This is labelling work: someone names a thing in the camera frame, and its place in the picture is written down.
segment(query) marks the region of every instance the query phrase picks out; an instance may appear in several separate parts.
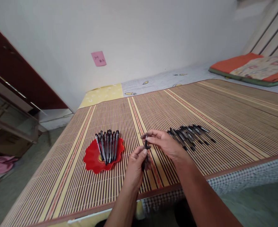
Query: hand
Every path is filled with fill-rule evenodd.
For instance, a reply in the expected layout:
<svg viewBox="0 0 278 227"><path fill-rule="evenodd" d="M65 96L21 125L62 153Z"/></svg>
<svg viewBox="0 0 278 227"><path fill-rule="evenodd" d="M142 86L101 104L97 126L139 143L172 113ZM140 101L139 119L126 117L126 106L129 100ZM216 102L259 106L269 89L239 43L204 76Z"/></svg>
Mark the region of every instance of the hand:
<svg viewBox="0 0 278 227"><path fill-rule="evenodd" d="M145 170L151 169L150 157L144 146L137 147L129 156L123 186L131 190L139 190L143 180L142 163L147 158Z"/></svg>
<svg viewBox="0 0 278 227"><path fill-rule="evenodd" d="M152 129L141 136L143 142L145 141L146 135L148 144L152 143L159 146L173 161L180 157L187 156L183 148L167 132Z"/></svg>

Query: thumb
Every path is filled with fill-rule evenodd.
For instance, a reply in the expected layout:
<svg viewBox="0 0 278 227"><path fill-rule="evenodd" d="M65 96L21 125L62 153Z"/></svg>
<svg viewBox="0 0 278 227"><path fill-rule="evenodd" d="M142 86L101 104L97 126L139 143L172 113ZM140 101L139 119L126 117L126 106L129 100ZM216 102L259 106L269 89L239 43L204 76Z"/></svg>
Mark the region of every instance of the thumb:
<svg viewBox="0 0 278 227"><path fill-rule="evenodd" d="M161 140L156 137L147 137L146 140L154 145L160 145Z"/></svg>
<svg viewBox="0 0 278 227"><path fill-rule="evenodd" d="M138 156L138 161L140 164L142 164L142 162L144 162L145 158L146 158L146 155L147 155L147 150L144 149Z"/></svg>

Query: red flower-shaped dish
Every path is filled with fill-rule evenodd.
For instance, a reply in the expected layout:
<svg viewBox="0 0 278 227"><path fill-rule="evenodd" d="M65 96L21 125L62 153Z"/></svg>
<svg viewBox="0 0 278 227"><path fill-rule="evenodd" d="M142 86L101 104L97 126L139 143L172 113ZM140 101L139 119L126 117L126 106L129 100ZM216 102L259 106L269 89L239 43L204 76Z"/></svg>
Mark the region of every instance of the red flower-shaped dish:
<svg viewBox="0 0 278 227"><path fill-rule="evenodd" d="M115 162L119 162L121 159L121 153L124 151L124 146L122 145L122 143L123 139L119 138L116 160L105 165L105 162L101 160L98 144L96 140L93 140L86 149L85 156L83 158L83 161L86 163L86 170L93 170L95 174L100 173L102 170L110 170L113 164Z"/></svg>

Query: forearm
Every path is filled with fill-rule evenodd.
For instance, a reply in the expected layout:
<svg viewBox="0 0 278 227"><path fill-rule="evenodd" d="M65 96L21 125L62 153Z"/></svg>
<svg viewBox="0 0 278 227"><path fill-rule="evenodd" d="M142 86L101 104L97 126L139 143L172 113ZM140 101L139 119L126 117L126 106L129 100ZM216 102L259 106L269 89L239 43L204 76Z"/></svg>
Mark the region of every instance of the forearm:
<svg viewBox="0 0 278 227"><path fill-rule="evenodd" d="M105 223L108 226L131 226L136 209L137 190L122 187L113 209Z"/></svg>
<svg viewBox="0 0 278 227"><path fill-rule="evenodd" d="M189 156L174 160L174 164L198 227L242 226Z"/></svg>

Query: checkered fabric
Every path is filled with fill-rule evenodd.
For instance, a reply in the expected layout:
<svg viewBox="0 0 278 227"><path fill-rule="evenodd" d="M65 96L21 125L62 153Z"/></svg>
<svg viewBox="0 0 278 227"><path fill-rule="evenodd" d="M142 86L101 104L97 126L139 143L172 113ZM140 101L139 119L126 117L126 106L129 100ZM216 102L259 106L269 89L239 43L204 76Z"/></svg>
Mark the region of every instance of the checkered fabric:
<svg viewBox="0 0 278 227"><path fill-rule="evenodd" d="M170 72L159 73L154 76L124 82L121 84L123 95L124 97L140 95L147 92L167 89L207 79L226 80L224 76L220 76L208 71L209 66L211 66L213 63L214 62L202 65L191 65ZM278 93L278 86L262 87L234 79L228 79L228 82Z"/></svg>
<svg viewBox="0 0 278 227"><path fill-rule="evenodd" d="M208 180L218 195L276 182L278 182L278 159ZM178 189L143 199L144 213L148 216L150 213L171 206L183 198L185 198L183 190Z"/></svg>

